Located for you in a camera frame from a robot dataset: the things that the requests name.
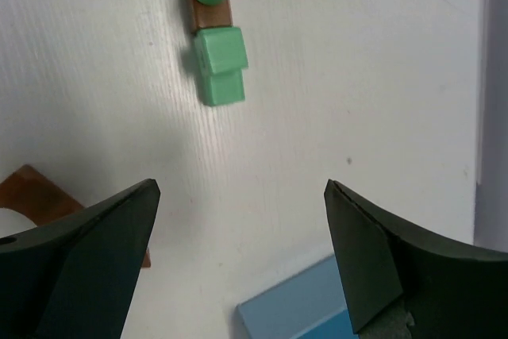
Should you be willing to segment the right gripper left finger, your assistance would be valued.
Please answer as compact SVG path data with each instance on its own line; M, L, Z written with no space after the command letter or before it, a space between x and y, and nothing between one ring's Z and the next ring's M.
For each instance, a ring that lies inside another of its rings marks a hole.
M1 239L3 338L119 338L160 201L154 179Z

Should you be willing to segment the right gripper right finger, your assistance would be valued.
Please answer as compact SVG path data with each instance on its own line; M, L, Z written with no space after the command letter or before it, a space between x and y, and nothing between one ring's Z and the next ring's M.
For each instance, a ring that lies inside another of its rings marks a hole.
M507 255L441 236L337 181L325 187L352 330L362 338L504 338Z

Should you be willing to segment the blue plastic box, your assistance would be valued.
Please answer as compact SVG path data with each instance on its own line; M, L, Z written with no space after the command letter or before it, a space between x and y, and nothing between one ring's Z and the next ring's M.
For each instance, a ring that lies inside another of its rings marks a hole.
M250 338L357 338L334 256L237 306Z

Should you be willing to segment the green long block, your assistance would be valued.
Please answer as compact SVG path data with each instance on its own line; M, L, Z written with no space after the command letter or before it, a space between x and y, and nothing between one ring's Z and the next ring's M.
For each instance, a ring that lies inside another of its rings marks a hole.
M194 47L204 76L248 67L244 38L238 27L201 29L194 37Z

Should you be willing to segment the brown cube block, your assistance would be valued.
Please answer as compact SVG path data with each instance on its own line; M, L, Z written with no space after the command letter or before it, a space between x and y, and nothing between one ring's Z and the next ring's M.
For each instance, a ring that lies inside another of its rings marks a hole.
M184 0L185 20L191 35L202 29L231 27L233 17L229 0L208 6L198 0Z

